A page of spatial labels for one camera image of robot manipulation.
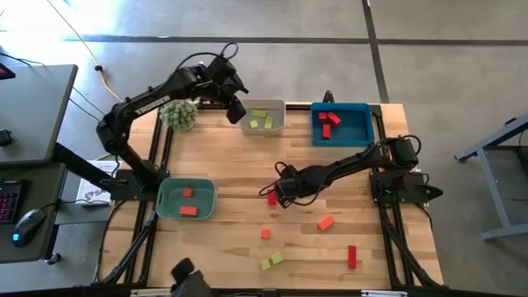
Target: wooden table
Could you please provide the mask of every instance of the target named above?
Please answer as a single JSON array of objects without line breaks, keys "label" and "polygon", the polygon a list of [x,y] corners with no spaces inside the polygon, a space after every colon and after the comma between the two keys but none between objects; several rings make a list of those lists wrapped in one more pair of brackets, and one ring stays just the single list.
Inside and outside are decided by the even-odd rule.
[{"label": "wooden table", "polygon": [[[387,136],[408,133],[402,105],[382,105],[382,112]],[[243,135],[224,114],[201,111],[195,128],[174,134],[168,166],[172,176],[212,179],[218,200],[210,219],[158,221],[148,286],[173,284],[170,270],[189,257],[215,288],[389,288],[380,216],[368,187],[369,170],[335,181],[310,206],[283,210],[268,206],[266,198],[257,195],[277,179],[273,168],[277,161],[302,168],[333,162],[355,150],[313,147],[307,111],[287,111],[284,134],[273,137]],[[133,125],[130,144],[144,158],[155,116],[150,113]],[[130,245],[137,207],[138,203],[128,202],[115,214],[106,235],[102,276]],[[317,222],[327,215],[336,223],[321,232]],[[402,205],[402,215],[410,250],[432,279],[441,283],[428,218],[415,205]],[[271,239],[260,238],[261,228],[271,230]],[[347,268],[348,245],[357,246],[355,270]],[[285,261],[261,271],[259,260],[276,252],[282,252]],[[140,250],[136,275],[142,257]],[[403,280],[397,252],[395,257]]]}]

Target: small cube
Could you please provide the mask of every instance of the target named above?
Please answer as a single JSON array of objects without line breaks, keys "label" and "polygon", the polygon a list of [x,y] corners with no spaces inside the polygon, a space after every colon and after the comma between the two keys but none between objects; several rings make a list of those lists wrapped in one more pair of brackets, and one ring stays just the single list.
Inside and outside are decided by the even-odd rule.
[{"label": "small cube", "polygon": [[266,117],[266,111],[252,110],[251,114],[252,116],[257,116],[257,117]]},{"label": "small cube", "polygon": [[339,116],[337,116],[333,112],[328,112],[328,119],[330,120],[332,125],[335,125],[335,126],[337,126],[337,125],[339,125],[341,123],[341,119],[339,118]]},{"label": "small cube", "polygon": [[180,206],[180,215],[196,216],[198,209],[194,206]]},{"label": "small cube", "polygon": [[356,269],[356,246],[348,246],[348,268]]},{"label": "small cube", "polygon": [[273,118],[270,116],[266,117],[266,123],[264,123],[264,129],[271,129],[273,127]]},{"label": "small cube", "polygon": [[258,128],[258,122],[256,120],[252,120],[249,122],[249,125],[251,126],[251,129]]},{"label": "small cube", "polygon": [[280,252],[278,252],[276,254],[273,254],[273,256],[271,256],[271,261],[273,262],[273,264],[279,264],[284,261],[284,257],[282,256]]},{"label": "small cube", "polygon": [[321,229],[321,231],[324,231],[326,228],[330,227],[334,223],[334,219],[331,215],[324,218],[322,221],[319,222],[318,226]]},{"label": "small cube", "polygon": [[275,191],[271,191],[267,195],[267,204],[268,205],[277,205],[277,197],[276,197]]},{"label": "small cube", "polygon": [[329,124],[325,124],[323,125],[323,139],[330,139],[330,125]]},{"label": "small cube", "polygon": [[192,189],[190,187],[183,189],[183,196],[186,198],[192,198]]},{"label": "small cube", "polygon": [[270,260],[262,259],[261,260],[261,269],[262,270],[267,270],[267,269],[270,269],[270,268],[271,268]]},{"label": "small cube", "polygon": [[270,229],[262,229],[261,230],[261,238],[262,239],[270,239],[271,231]]}]

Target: concrete floor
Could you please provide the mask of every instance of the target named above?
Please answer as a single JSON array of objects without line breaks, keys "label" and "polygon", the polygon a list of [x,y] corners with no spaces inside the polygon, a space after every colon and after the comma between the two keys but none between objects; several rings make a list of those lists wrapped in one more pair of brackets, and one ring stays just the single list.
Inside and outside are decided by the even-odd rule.
[{"label": "concrete floor", "polygon": [[[207,0],[201,2],[55,0],[84,34],[366,38],[361,0]],[[517,0],[370,0],[378,38],[527,39],[528,2]],[[78,42],[60,42],[69,28],[47,3],[28,11],[0,1],[0,46],[46,64],[77,64],[76,87],[100,108],[113,97]],[[122,97],[160,83],[186,55],[220,44],[90,43]],[[528,110],[528,47],[391,46],[379,48],[389,99],[405,106],[410,130],[422,138],[420,167],[445,194],[431,203],[445,283],[453,288],[528,295],[528,236],[483,243],[499,226],[479,164],[453,155]],[[6,65],[17,64],[0,59]],[[247,97],[379,102],[369,45],[242,44],[233,63]],[[80,101],[76,94],[73,99]],[[85,158],[104,153],[95,121],[69,106],[59,136]],[[1,265],[0,291],[86,285],[92,279],[103,224],[61,227],[56,250],[65,259]],[[32,282],[20,281],[20,276]]]}]

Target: white paper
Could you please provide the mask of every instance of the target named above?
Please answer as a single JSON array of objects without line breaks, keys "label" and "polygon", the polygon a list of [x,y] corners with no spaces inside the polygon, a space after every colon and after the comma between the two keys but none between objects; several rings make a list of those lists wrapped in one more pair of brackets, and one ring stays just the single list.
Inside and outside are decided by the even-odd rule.
[{"label": "white paper", "polygon": [[[116,161],[88,161],[91,165],[101,169],[102,171],[112,174],[114,169],[116,169]],[[96,202],[86,202],[84,200],[93,201],[97,200]],[[98,186],[94,186],[89,181],[85,179],[81,179],[81,183],[79,184],[79,191],[77,192],[77,199],[75,201],[75,204],[77,205],[107,205],[110,204],[110,193],[102,190]]]}]

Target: plush toy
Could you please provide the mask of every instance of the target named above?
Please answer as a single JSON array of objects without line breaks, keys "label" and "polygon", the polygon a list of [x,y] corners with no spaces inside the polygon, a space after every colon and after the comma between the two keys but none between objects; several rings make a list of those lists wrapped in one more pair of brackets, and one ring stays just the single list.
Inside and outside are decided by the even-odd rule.
[{"label": "plush toy", "polygon": [[198,110],[188,100],[172,101],[161,107],[159,118],[175,131],[188,131],[196,122]]}]

